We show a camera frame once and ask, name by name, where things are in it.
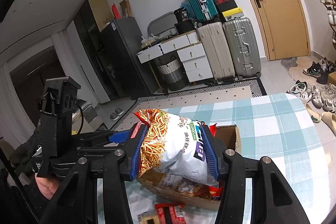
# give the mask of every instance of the metal screw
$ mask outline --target metal screw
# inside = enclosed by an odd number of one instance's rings
[[[262,161],[266,164],[269,164],[272,160],[269,157],[263,157]]]
[[[81,157],[81,158],[78,159],[79,164],[84,164],[86,162],[87,162],[87,159],[85,157]]]
[[[225,154],[228,156],[233,156],[235,154],[235,151],[232,149],[227,149],[225,150]]]
[[[122,150],[122,149],[117,149],[116,151],[114,151],[114,154],[116,156],[121,156],[123,153],[124,153],[124,150]]]

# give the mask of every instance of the person's skin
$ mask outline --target person's skin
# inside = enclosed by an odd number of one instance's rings
[[[53,176],[49,176],[47,178],[38,178],[37,174],[35,174],[35,181],[41,194],[48,200],[51,200],[57,188],[59,187],[59,181]]]

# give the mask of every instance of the refrigerator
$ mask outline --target refrigerator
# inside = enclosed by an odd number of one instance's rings
[[[100,33],[113,74],[132,99],[154,94],[159,88],[148,62],[141,64],[142,33],[134,17],[114,19]]]

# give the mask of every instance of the beige slipper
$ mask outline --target beige slipper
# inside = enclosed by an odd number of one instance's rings
[[[322,116],[318,112],[314,111],[308,103],[305,103],[304,106],[306,107],[309,116],[313,120],[313,122],[321,122]]]
[[[322,113],[322,121],[325,122],[336,136],[336,115],[331,112]]]

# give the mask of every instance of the white curtain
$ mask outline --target white curtain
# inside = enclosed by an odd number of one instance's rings
[[[7,63],[4,63],[0,67],[0,135],[17,148],[34,130],[35,126],[16,94]]]
[[[51,35],[51,39],[65,75],[70,76],[81,85],[77,97],[82,100],[90,101],[92,105],[96,107],[97,99],[93,90],[89,87],[83,72],[80,70],[80,62],[75,54],[75,49],[73,49],[69,41],[67,41],[67,31],[54,33]]]

